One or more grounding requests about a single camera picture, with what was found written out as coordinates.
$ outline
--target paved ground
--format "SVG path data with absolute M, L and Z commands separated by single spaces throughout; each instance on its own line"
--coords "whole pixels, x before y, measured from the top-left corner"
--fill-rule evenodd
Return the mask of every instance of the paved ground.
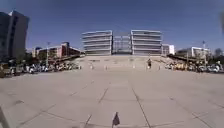
M 224 76 L 94 69 L 0 79 L 11 128 L 223 128 Z

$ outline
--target person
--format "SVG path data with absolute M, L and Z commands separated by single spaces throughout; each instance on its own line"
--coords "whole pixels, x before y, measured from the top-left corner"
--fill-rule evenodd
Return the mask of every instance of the person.
M 148 63 L 148 68 L 151 69 L 151 67 L 152 67 L 152 62 L 151 62 L 151 60 L 149 59 L 149 60 L 147 61 L 147 63 Z

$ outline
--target streetlight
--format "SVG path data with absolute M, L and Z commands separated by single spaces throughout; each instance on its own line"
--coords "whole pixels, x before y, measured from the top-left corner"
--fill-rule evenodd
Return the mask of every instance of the streetlight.
M 47 42 L 47 59 L 46 59 L 46 66 L 48 66 L 48 58 L 49 58 L 49 45 L 50 45 L 50 42 Z
M 205 53 L 205 41 L 202 42 L 203 43 L 203 54 L 204 54 L 204 62 L 205 62 L 205 66 L 206 66 L 206 53 Z

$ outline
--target blue sky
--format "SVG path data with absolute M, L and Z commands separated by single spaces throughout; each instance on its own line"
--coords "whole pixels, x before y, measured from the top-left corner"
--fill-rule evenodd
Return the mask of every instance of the blue sky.
M 69 41 L 82 48 L 81 33 L 131 29 L 159 30 L 163 43 L 177 49 L 201 46 L 224 49 L 220 12 L 223 0 L 0 0 L 0 11 L 30 17 L 27 48 Z

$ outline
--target building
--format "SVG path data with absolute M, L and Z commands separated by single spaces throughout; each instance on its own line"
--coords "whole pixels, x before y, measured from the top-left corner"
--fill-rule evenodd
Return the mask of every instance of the building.
M 112 54 L 132 54 L 132 45 L 130 35 L 113 36 Z
M 161 54 L 165 56 L 169 54 L 174 55 L 175 54 L 174 45 L 162 44 L 161 52 L 162 52 Z
M 132 30 L 132 54 L 133 55 L 161 55 L 160 31 Z
M 82 34 L 86 55 L 161 55 L 160 31 L 132 30 L 126 35 L 114 36 L 112 31 L 95 31 Z
M 29 18 L 17 11 L 0 12 L 0 59 L 24 57 L 28 23 Z
M 175 55 L 182 57 L 193 57 L 193 58 L 204 58 L 205 55 L 210 55 L 211 51 L 209 49 L 198 48 L 198 47 L 190 47 L 182 50 L 178 50 Z
M 45 49 L 36 47 L 32 51 L 32 56 L 44 60 L 47 58 L 47 52 L 49 59 L 63 58 L 71 55 L 81 54 L 80 50 L 70 47 L 69 42 L 63 42 L 60 46 L 54 46 Z
M 82 42 L 86 55 L 111 55 L 112 31 L 95 31 L 82 34 Z

